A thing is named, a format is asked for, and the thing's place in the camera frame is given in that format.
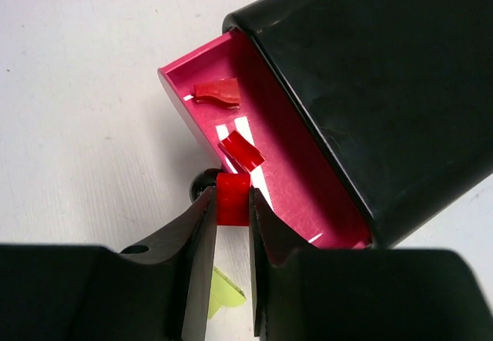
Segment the yellow-green lego brick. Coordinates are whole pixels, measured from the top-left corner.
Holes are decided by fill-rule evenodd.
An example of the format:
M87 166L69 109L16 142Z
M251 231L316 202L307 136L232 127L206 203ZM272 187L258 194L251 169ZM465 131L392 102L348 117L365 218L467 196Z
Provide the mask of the yellow-green lego brick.
M212 319L221 307L238 307L245 302L243 290L214 266L207 318Z

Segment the small red lego brick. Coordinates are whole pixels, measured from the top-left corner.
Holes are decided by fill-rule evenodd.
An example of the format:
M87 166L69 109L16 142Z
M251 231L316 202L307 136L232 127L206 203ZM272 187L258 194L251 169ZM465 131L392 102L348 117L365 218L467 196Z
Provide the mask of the small red lego brick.
M266 159L259 149L248 142L237 130L220 141L220 148L244 172L252 172Z

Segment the small red lego piece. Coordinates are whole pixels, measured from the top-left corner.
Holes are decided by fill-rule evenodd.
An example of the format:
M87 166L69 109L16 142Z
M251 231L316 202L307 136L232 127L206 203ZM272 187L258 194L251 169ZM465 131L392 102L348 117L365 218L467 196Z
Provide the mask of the small red lego piece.
M226 109L240 106L241 94L236 78L203 82L194 85L193 98L197 103L204 102Z

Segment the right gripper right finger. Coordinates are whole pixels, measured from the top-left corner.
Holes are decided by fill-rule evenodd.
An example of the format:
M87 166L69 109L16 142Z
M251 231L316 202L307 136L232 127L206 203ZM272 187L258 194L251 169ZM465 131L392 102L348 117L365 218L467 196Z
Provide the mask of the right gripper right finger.
M253 332L261 340L490 340L474 273L443 249L318 249L249 193Z

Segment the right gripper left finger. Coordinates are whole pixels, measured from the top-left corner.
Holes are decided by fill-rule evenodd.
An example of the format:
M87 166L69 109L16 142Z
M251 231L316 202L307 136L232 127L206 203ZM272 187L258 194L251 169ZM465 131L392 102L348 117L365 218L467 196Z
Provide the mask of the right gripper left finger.
M114 252L1 247L3 340L202 340L216 243L216 191Z

